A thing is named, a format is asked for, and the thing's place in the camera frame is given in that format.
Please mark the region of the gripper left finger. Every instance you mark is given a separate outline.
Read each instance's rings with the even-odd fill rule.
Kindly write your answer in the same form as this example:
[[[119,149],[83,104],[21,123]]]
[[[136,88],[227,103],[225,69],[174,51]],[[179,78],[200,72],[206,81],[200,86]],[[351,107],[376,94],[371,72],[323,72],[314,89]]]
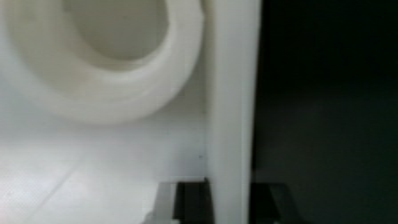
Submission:
[[[213,224],[207,180],[159,184],[143,224]]]

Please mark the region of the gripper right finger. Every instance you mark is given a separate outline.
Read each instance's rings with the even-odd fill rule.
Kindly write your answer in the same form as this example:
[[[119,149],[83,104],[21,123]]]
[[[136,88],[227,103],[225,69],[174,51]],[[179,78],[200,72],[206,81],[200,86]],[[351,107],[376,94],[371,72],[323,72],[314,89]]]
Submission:
[[[286,184],[254,183],[248,202],[248,224],[307,224]]]

